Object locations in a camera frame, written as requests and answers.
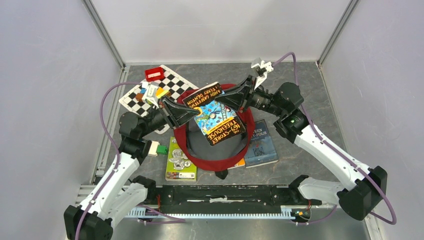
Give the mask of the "169-storey treehouse book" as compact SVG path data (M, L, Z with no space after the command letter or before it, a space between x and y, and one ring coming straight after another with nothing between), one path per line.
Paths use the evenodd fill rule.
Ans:
M195 90L182 100L187 107L199 111L193 119L211 146L246 132L236 111L215 100L222 94L224 90L216 81Z

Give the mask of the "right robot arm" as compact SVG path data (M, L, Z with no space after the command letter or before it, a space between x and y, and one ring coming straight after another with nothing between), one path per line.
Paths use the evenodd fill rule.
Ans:
M293 203L327 202L362 221L381 201L387 200L387 171L381 166L369 167L360 162L326 137L300 110L304 98L298 85L284 82L275 93L269 93L257 86L256 81L255 77L248 76L216 97L216 101L240 113L253 107L276 116L273 125L279 135L315 157L338 180L299 176L288 191Z

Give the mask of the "red backpack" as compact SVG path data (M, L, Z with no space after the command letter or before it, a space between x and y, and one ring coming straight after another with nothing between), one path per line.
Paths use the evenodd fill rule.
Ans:
M225 91L233 87L233 85L223 84L221 87L225 93ZM192 94L195 90L198 89L186 90L177 99L177 102L184 105L183 99ZM205 171L214 172L220 179L225 179L228 174L228 169L245 157L255 129L255 121L249 109L244 112L235 112L244 123L246 131L214 146L208 143L195 123L194 118L173 131L177 144L188 159L196 167Z

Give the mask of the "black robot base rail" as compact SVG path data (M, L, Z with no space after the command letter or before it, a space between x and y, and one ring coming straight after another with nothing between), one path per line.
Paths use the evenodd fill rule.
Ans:
M147 197L141 202L164 214L278 214L281 207L315 207L317 199L307 200L286 184L235 185L157 185L147 183Z

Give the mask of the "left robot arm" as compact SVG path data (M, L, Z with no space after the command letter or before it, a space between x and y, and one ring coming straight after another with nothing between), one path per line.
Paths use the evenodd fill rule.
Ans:
M144 137L168 125L178 128L199 115L198 109L162 98L159 107L145 116L126 112L119 119L120 145L110 168L90 194L78 206L64 211L66 237L69 240L110 240L116 226L139 203L153 203L157 190L145 180L133 180L121 193L128 178L153 150L153 141Z

